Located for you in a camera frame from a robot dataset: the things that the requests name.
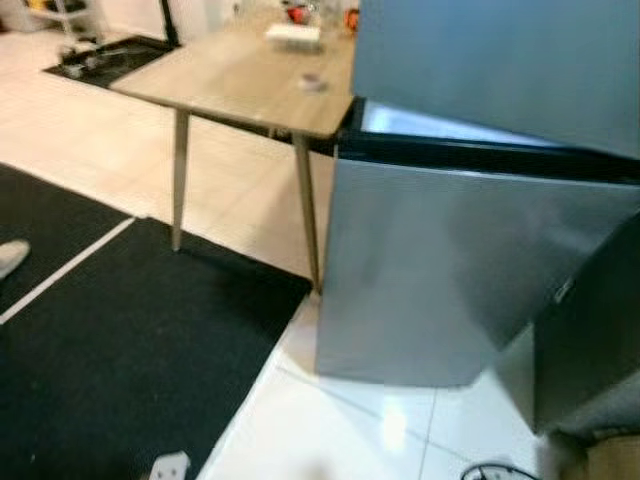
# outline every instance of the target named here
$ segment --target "stainless steel panel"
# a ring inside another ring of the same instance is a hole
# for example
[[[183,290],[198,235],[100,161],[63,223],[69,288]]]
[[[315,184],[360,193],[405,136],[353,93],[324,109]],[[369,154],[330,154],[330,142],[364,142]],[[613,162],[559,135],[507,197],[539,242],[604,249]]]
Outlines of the stainless steel panel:
[[[317,370],[470,383],[639,206],[632,186],[338,160]]]
[[[355,94],[640,158],[638,0],[364,0]]]

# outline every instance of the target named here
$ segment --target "shoe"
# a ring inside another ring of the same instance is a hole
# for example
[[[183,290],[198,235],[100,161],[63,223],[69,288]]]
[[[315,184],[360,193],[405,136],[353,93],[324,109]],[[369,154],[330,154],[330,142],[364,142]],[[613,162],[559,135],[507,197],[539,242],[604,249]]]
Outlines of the shoe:
[[[14,240],[0,245],[0,280],[13,272],[29,255],[29,242]]]

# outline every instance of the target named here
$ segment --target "wooden table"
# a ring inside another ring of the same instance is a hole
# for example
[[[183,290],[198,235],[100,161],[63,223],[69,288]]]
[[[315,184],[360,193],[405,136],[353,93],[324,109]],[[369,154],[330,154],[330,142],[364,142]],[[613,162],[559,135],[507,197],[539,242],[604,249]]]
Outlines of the wooden table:
[[[351,105],[355,42],[346,32],[335,32],[323,41],[319,53],[276,48],[265,40],[264,32],[283,20],[278,9],[247,13],[223,30],[125,76],[111,88],[176,111],[172,231],[176,251],[182,232],[190,115],[290,131],[311,276],[320,291],[308,139],[334,135]],[[298,83],[304,73],[320,75],[327,88],[302,90]]]

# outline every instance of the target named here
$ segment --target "black cable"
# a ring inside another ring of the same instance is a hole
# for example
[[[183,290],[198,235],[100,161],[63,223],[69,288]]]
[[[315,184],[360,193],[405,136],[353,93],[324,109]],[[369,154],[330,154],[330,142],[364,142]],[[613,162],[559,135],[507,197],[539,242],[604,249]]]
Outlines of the black cable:
[[[487,476],[485,475],[484,470],[488,468],[496,468],[499,470],[504,470],[505,473],[508,473],[510,475],[513,475],[513,474],[520,475],[523,480],[524,479],[542,480],[538,477],[534,477],[533,475],[525,472],[524,470],[519,469],[518,467],[514,467],[512,465],[507,465],[503,463],[478,463],[478,464],[472,465],[462,473],[462,475],[460,476],[460,480],[487,480]],[[479,473],[480,476],[472,478],[470,476],[472,473]]]

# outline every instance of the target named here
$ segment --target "small object on table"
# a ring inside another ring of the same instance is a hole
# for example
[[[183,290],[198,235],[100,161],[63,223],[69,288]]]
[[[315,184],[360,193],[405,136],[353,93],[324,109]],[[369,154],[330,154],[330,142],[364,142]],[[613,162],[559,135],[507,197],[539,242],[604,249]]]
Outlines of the small object on table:
[[[298,86],[307,92],[322,92],[327,88],[327,82],[315,73],[305,73],[300,77]]]
[[[284,7],[289,20],[296,25],[307,25],[311,19],[311,9],[305,2],[293,2],[290,0],[283,0],[282,6]]]
[[[351,30],[351,33],[358,31],[358,22],[360,21],[360,9],[350,8],[344,12],[344,25]]]
[[[274,23],[265,33],[267,40],[288,47],[318,48],[320,29],[302,25]]]

